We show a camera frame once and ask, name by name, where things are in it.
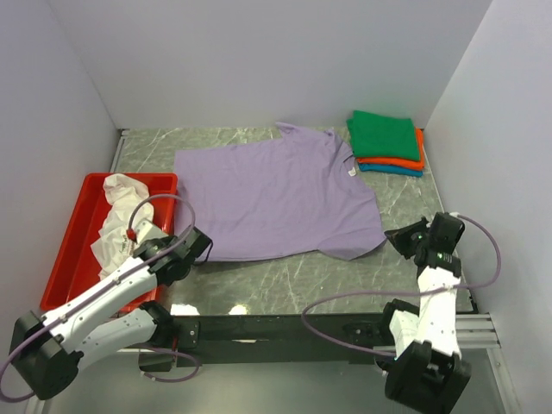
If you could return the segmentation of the purple t shirt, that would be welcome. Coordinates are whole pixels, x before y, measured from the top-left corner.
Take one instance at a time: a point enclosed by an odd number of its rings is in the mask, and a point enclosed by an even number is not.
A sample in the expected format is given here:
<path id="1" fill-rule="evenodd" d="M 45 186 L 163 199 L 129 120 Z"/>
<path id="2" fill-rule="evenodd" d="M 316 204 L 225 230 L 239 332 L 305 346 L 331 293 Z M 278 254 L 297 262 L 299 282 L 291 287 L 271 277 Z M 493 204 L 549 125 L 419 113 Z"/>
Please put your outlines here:
<path id="1" fill-rule="evenodd" d="M 385 242 L 376 195 L 333 129 L 278 123 L 276 139 L 180 150 L 173 171 L 212 241 L 211 262 L 319 251 L 340 260 Z"/>

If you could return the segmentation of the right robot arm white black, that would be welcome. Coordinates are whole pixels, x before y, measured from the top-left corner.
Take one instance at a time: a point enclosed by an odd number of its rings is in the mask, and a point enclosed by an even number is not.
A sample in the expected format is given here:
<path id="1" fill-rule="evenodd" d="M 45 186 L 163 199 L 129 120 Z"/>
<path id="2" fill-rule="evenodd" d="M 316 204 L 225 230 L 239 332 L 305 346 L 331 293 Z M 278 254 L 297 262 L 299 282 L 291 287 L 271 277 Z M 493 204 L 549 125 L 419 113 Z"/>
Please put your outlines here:
<path id="1" fill-rule="evenodd" d="M 394 299 L 379 322 L 379 336 L 395 344 L 385 395 L 420 413 L 450 413 L 471 378 L 456 334 L 456 294 L 461 261 L 454 250 L 465 230 L 449 213 L 438 213 L 385 236 L 417 267 L 418 306 Z"/>

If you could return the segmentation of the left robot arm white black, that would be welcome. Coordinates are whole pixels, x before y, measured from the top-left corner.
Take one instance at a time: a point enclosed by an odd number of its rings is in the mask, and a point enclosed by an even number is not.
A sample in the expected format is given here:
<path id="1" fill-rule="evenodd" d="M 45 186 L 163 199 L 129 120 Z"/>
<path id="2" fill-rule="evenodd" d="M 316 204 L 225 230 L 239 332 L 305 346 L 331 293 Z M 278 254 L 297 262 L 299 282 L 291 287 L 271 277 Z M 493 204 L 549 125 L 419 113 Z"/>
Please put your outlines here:
<path id="1" fill-rule="evenodd" d="M 178 328 L 158 302 L 147 301 L 123 317 L 113 316 L 156 286 L 184 279 L 211 248 L 212 240 L 197 228 L 144 241 L 111 275 L 75 299 L 42 316 L 29 311 L 19 317 L 9 365 L 32 396 L 48 400 L 64 391 L 79 372 L 122 348 L 143 344 L 154 352 L 170 353 Z"/>

